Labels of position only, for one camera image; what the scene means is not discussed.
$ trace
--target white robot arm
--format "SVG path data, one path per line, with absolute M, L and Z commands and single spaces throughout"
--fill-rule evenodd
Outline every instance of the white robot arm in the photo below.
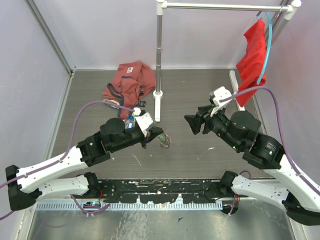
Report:
M 101 189 L 94 173 L 87 172 L 74 178 L 57 179 L 67 173 L 83 170 L 110 159 L 110 153 L 141 143 L 146 144 L 163 133 L 155 126 L 149 113 L 140 111 L 135 117 L 135 125 L 126 129 L 119 118 L 111 118 L 100 126 L 100 131 L 72 147 L 63 160 L 55 156 L 39 164 L 19 168 L 11 165 L 5 169 L 8 186 L 8 197 L 12 211 L 32 206 L 36 201 L 45 198 L 66 195 L 96 196 Z
M 209 95 L 210 105 L 198 107 L 196 115 L 185 115 L 193 134 L 214 132 L 250 165 L 265 171 L 279 180 L 284 187 L 270 187 L 226 171 L 220 180 L 220 190 L 225 196 L 235 194 L 260 199 L 286 211 L 293 220 L 304 225 L 320 225 L 319 185 L 294 164 L 290 164 L 283 146 L 273 137 L 259 133 L 261 122 L 248 111 L 237 111 L 230 119 L 224 101 L 231 93 L 220 87 Z

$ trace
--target blue cable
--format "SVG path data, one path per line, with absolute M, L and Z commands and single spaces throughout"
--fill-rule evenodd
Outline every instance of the blue cable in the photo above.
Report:
M 269 14 L 269 12 L 265 12 L 267 18 L 268 18 L 268 22 L 269 22 L 269 36 L 268 36 L 268 43 L 267 43 L 267 48 L 266 48 L 266 54 L 265 54 L 265 58 L 264 58 L 264 63 L 263 63 L 263 67 L 260 73 L 259 78 L 256 81 L 256 84 L 260 84 L 262 77 L 265 74 L 266 71 L 266 67 L 268 64 L 268 59 L 269 59 L 269 54 L 270 54 L 270 49 L 271 49 L 271 43 L 272 43 L 272 20 L 271 20 L 271 16 Z

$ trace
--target red towel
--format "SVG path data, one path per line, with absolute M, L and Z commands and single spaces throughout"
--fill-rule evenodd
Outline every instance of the red towel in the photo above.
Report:
M 112 103 L 133 109 L 155 86 L 156 78 L 148 65 L 141 61 L 120 64 L 112 83 L 105 86 L 102 97 Z M 131 116 L 129 111 L 119 109 L 119 118 L 128 116 Z
M 265 37 L 265 23 L 258 20 L 248 31 L 244 34 L 247 40 L 246 54 L 237 63 L 236 68 L 240 73 L 242 83 L 239 86 L 239 92 L 242 90 L 262 86 L 266 83 L 266 75 L 264 74 L 260 84 L 257 84 L 257 79 L 263 68 L 266 57 L 266 37 Z M 237 102 L 243 107 L 256 93 L 251 91 L 236 98 Z

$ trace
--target white plastic part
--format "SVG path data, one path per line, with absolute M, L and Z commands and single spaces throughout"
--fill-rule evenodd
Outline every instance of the white plastic part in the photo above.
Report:
M 134 109 L 134 112 L 133 112 L 133 116 L 134 117 L 137 117 L 137 116 L 139 116 L 140 114 L 141 114 L 141 109 L 140 108 L 138 108 L 138 107 L 135 107 Z
M 229 71 L 229 77 L 230 77 L 230 81 L 231 81 L 231 85 L 232 85 L 232 89 L 233 89 L 233 94 L 236 94 L 238 92 L 239 85 L 238 85 L 235 71 L 233 71 L 233 70 Z M 238 111 L 244 111 L 245 107 L 240 106 L 236 99 L 234 99 L 234 100 L 236 102 L 236 106 L 238 108 Z
M 26 173 L 44 167 L 48 164 L 55 162 L 56 160 L 61 159 L 64 154 L 60 154 L 55 156 L 47 161 L 43 161 L 33 166 L 19 168 L 19 172 L 16 174 L 17 177 L 21 175 L 26 175 Z M 75 146 L 70 149 L 70 152 L 66 156 L 66 158 L 47 169 L 38 171 L 32 175 L 21 178 L 17 181 L 18 185 L 21 185 L 21 191 L 29 194 L 36 190 L 39 186 L 53 180 L 59 178 L 65 174 L 74 172 L 76 170 L 82 170 L 88 168 L 85 162 L 82 162 L 80 159 L 82 158 L 82 154 L 79 148 Z
M 163 4 L 164 2 L 167 2 L 165 0 L 156 0 L 156 14 L 158 16 L 161 16 L 164 14 L 164 10 L 163 10 Z
M 88 180 L 84 175 L 73 178 L 62 178 L 49 181 L 39 186 L 42 192 L 36 200 L 61 198 L 69 195 L 83 195 L 88 189 Z
M 161 112 L 161 99 L 164 93 L 160 91 L 157 93 L 156 91 L 153 92 L 153 98 L 155 100 L 154 103 L 154 120 L 156 122 L 160 122 L 160 112 Z
M 285 20 L 291 20 L 298 8 L 301 7 L 301 4 L 301 0 L 293 0 L 289 5 L 289 10 L 284 14 L 283 18 Z
M 145 137 L 147 136 L 147 130 L 149 130 L 156 124 L 150 116 L 150 113 L 148 112 L 146 112 L 142 116 L 137 116 L 135 120 L 138 123 L 139 128 L 141 129 Z
M 213 108 L 213 110 L 212 110 L 212 112 L 210 114 L 210 117 L 212 117 L 220 109 L 225 108 L 226 105 L 232 101 L 232 99 L 230 99 L 228 101 L 220 102 L 220 100 L 226 99 L 226 98 L 232 96 L 230 91 L 227 90 L 224 86 L 221 86 L 218 89 L 212 91 L 209 96 L 210 97 L 214 96 L 214 98 L 212 100 L 213 100 L 214 105 L 215 105 L 215 107 Z
M 320 196 L 296 174 L 285 154 L 280 161 L 280 165 L 281 169 L 279 170 L 269 169 L 264 171 L 279 180 L 296 197 L 303 208 L 320 213 Z M 320 190 L 318 184 L 308 177 L 298 166 L 296 167 L 315 188 Z
M 286 210 L 282 201 L 287 199 L 289 192 L 285 187 L 275 187 L 247 179 L 241 175 L 232 181 L 232 191 L 238 195 L 246 195 L 272 204 L 283 211 Z

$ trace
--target gray floor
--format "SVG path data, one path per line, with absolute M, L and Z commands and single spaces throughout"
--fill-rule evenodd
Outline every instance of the gray floor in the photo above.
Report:
M 74 210 L 41 210 L 34 214 L 27 239 L 293 240 L 295 238 L 285 212 L 265 202 L 242 199 L 238 211 L 231 217 L 219 210 L 106 211 L 94 217 L 86 217 L 82 212 Z
M 53 156 L 66 150 L 73 121 L 79 109 L 90 101 L 101 100 L 104 87 L 111 82 L 115 71 L 77 71 L 71 83 L 65 110 L 56 138 Z M 254 178 L 268 178 L 242 159 L 213 133 L 193 135 L 185 114 L 195 114 L 197 107 L 209 104 L 209 93 L 220 86 L 232 90 L 228 69 L 178 69 L 162 71 L 163 99 L 160 127 L 171 135 L 171 147 L 161 149 L 155 139 L 147 149 L 135 145 L 112 154 L 112 159 L 90 169 L 68 174 L 74 177 L 88 171 L 99 178 L 221 178 L 226 170 L 239 173 L 249 170 Z M 154 99 L 143 99 L 145 109 L 154 115 Z M 247 110 L 256 114 L 252 102 Z M 227 106 L 230 117 L 237 110 L 235 102 Z M 87 108 L 80 117 L 74 145 L 96 133 L 100 125 L 117 117 L 117 111 L 105 105 Z

